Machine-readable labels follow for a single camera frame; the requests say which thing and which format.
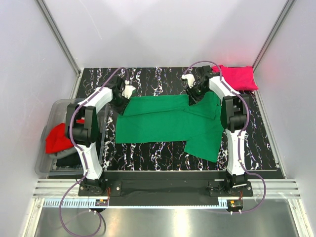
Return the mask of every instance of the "folded green fabric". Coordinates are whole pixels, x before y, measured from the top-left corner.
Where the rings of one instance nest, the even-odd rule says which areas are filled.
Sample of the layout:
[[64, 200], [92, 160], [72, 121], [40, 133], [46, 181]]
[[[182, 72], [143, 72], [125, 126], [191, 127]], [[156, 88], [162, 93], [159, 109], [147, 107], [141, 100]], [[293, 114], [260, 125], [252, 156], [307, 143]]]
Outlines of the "folded green fabric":
[[116, 125], [116, 143], [186, 141], [184, 151], [217, 161], [223, 127], [214, 92], [189, 106], [187, 95], [132, 97]]

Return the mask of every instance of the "black marble tabletop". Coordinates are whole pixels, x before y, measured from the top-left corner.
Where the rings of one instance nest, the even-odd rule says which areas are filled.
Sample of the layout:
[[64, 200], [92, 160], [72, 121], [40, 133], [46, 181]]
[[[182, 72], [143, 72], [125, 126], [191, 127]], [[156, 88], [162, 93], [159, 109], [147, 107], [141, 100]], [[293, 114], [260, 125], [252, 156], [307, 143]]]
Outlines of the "black marble tabletop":
[[[86, 98], [101, 86], [116, 68], [86, 68], [83, 71], [77, 98]], [[177, 95], [185, 93], [181, 75], [186, 68], [129, 68], [133, 96]], [[193, 68], [190, 72], [199, 77]], [[125, 76], [124, 70], [119, 75]], [[258, 109], [255, 94], [250, 95], [250, 122], [245, 137], [247, 169], [274, 170], [276, 163]], [[210, 162], [184, 152], [185, 142], [116, 144], [116, 112], [109, 110], [106, 124], [103, 168], [105, 170], [223, 170], [229, 158], [228, 143], [223, 132], [217, 162]]]

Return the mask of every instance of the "pink cloth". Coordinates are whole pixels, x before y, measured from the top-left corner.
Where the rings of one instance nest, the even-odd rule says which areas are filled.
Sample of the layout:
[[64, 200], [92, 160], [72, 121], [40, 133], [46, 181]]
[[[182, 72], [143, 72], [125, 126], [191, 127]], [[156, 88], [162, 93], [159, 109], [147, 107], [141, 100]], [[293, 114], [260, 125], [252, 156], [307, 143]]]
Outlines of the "pink cloth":
[[[235, 90], [257, 90], [258, 87], [253, 80], [253, 70], [251, 66], [242, 68], [228, 68], [219, 65], [222, 69], [225, 81]], [[218, 68], [212, 67], [213, 72], [219, 72]]]

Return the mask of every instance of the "purple cable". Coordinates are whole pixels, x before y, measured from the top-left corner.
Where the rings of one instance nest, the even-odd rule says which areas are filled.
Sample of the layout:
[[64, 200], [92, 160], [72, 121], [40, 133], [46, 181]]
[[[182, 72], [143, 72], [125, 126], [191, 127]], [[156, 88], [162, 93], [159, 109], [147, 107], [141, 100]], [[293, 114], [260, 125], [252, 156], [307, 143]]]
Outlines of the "purple cable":
[[[124, 70], [125, 70], [126, 75], [127, 75], [127, 79], [129, 79], [129, 73], [128, 73], [128, 70], [127, 70], [126, 68], [124, 68], [124, 67], [117, 68], [117, 69], [110, 75], [110, 77], [102, 84], [102, 86], [101, 86], [100, 89], [102, 89], [103, 87], [105, 87], [105, 85], [112, 79], [112, 77], [115, 75], [115, 73], [117, 73], [117, 72], [118, 72], [119, 70], [121, 70], [121, 69], [124, 69]], [[82, 149], [80, 146], [78, 146], [78, 145], [76, 144], [76, 142], [75, 142], [75, 140], [74, 140], [74, 137], [73, 137], [73, 126], [74, 126], [75, 117], [76, 117], [76, 114], [78, 113], [78, 111], [79, 111], [85, 104], [87, 104], [91, 99], [93, 99], [99, 92], [100, 92], [99, 90], [93, 92], [92, 95], [89, 96], [89, 98], [88, 98], [86, 101], [84, 101], [82, 104], [80, 104], [80, 105], [76, 108], [76, 110], [74, 111], [74, 113], [73, 113], [73, 115], [72, 115], [72, 117], [71, 117], [71, 120], [70, 120], [69, 136], [70, 136], [71, 143], [72, 143], [76, 148], [78, 148], [81, 152], [83, 152], [83, 149]], [[79, 179], [77, 182], [75, 182], [75, 183], [65, 192], [65, 194], [64, 194], [63, 197], [61, 198], [61, 201], [60, 201], [60, 204], [59, 204], [59, 219], [60, 219], [60, 223], [61, 223], [62, 227], [65, 229], [65, 231], [66, 231], [68, 234], [70, 234], [70, 235], [72, 235], [72, 236], [75, 236], [75, 237], [93, 237], [93, 236], [95, 236], [95, 235], [99, 232], [99, 230], [101, 229], [102, 216], [101, 216], [101, 214], [100, 214], [99, 212], [96, 212], [96, 214], [99, 216], [99, 219], [100, 219], [99, 227], [97, 228], [97, 230], [96, 230], [93, 234], [90, 234], [90, 235], [88, 235], [88, 236], [80, 236], [80, 235], [77, 235], [77, 234], [71, 232], [70, 230], [68, 230], [68, 228], [66, 227], [66, 225], [65, 225], [65, 223], [64, 223], [64, 221], [63, 221], [63, 217], [62, 217], [62, 213], [61, 213], [61, 208], [62, 208], [61, 206], [62, 206], [62, 204], [63, 204], [63, 202], [64, 202], [64, 199], [65, 199], [65, 197], [67, 196], [67, 194], [70, 192], [71, 189], [74, 188], [74, 186], [76, 186], [77, 184], [80, 184], [80, 183], [87, 177], [87, 175], [88, 175], [88, 170], [89, 170], [89, 168], [88, 168], [87, 159], [86, 159], [84, 153], [82, 153], [82, 157], [83, 157], [83, 162], [84, 162], [84, 167], [85, 167], [85, 174], [84, 174], [84, 176], [83, 176], [81, 179]]]
[[[192, 65], [190, 65], [190, 66], [185, 70], [184, 75], [188, 72], [189, 68], [191, 68], [192, 66], [194, 66], [195, 64], [198, 64], [198, 63], [212, 63], [212, 64], [214, 64], [214, 65], [218, 68], [218, 70], [219, 70], [220, 82], [223, 84], [223, 86], [224, 86], [227, 90], [229, 90], [232, 94], [234, 94], [235, 96], [237, 96], [237, 97], [242, 101], [243, 105], [244, 105], [245, 108], [246, 108], [246, 112], [247, 112], [246, 124], [245, 124], [245, 126], [242, 128], [242, 130], [239, 132], [239, 134], [238, 134], [238, 160], [241, 161], [241, 154], [240, 154], [240, 137], [239, 137], [239, 136], [241, 135], [242, 132], [244, 132], [244, 131], [246, 130], [246, 128], [247, 128], [247, 126], [248, 126], [248, 124], [249, 124], [250, 116], [249, 116], [249, 108], [248, 108], [248, 105], [247, 105], [247, 103], [245, 102], [245, 100], [244, 100], [239, 94], [235, 93], [234, 91], [231, 91], [230, 86], [227, 85], [227, 84], [222, 80], [222, 69], [221, 69], [216, 63], [214, 63], [214, 62], [212, 62], [212, 61], [198, 61], [198, 62], [195, 62], [195, 63], [193, 63]], [[258, 209], [258, 208], [261, 206], [261, 204], [263, 203], [263, 201], [264, 201], [264, 199], [265, 199], [265, 197], [266, 197], [267, 187], [266, 187], [266, 182], [265, 182], [265, 180], [262, 178], [261, 175], [256, 174], [256, 173], [250, 173], [250, 172], [245, 168], [245, 166], [243, 165], [242, 162], [240, 162], [240, 165], [241, 165], [242, 169], [245, 171], [246, 174], [258, 177], [259, 179], [261, 179], [261, 181], [262, 181], [262, 183], [263, 183], [263, 196], [262, 196], [262, 199], [260, 200], [260, 202], [258, 203], [258, 205], [256, 205], [254, 208], [252, 208], [252, 209], [250, 209], [250, 210], [247, 210], [247, 211], [243, 211], [243, 212], [242, 212], [242, 213], [249, 213], [249, 212], [252, 212], [252, 211]], [[228, 213], [228, 212], [215, 212], [215, 211], [214, 211], [214, 213], [230, 214], [230, 213]]]

